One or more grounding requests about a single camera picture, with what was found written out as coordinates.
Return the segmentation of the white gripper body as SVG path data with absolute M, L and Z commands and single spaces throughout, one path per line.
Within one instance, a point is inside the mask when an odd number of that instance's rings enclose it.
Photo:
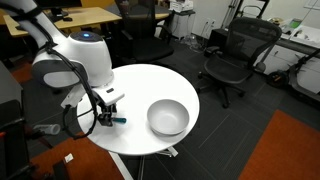
M 110 106 L 116 104 L 120 99 L 122 99 L 125 94 L 115 88 L 93 88 L 92 89 L 94 100 L 96 104 L 102 104 L 105 106 Z

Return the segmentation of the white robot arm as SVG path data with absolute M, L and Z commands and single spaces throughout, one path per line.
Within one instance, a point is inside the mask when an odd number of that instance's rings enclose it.
M 0 0 L 0 7 L 39 47 L 32 75 L 49 87 L 71 89 L 61 103 L 64 109 L 77 106 L 87 96 L 94 120 L 111 126 L 113 108 L 124 95 L 111 87 L 114 72 L 104 39 L 85 31 L 63 34 L 34 0 Z

